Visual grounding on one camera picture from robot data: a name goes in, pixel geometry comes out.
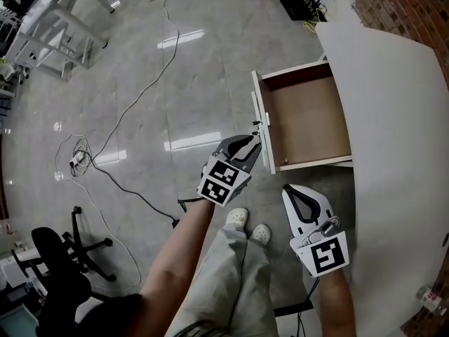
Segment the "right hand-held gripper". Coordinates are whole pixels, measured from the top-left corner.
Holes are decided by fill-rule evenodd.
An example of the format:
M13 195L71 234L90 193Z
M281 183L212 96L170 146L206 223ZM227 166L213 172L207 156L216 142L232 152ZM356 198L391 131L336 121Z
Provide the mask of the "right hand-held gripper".
M320 277L349 264L345 231L333 216L327 197L303 185L286 184L282 199L288 223L294 236L290 247L313 277ZM300 202L309 209L309 216L300 209ZM305 237L304 224L320 224Z

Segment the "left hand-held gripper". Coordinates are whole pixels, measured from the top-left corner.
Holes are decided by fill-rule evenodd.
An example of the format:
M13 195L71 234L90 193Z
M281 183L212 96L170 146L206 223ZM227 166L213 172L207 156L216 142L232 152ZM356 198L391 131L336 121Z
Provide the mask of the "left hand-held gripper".
M241 193L251 179L250 172L257 161L262 145L256 144L242 159L232 159L249 144L253 135L225 138L203 167L197 193L218 206L226 206Z

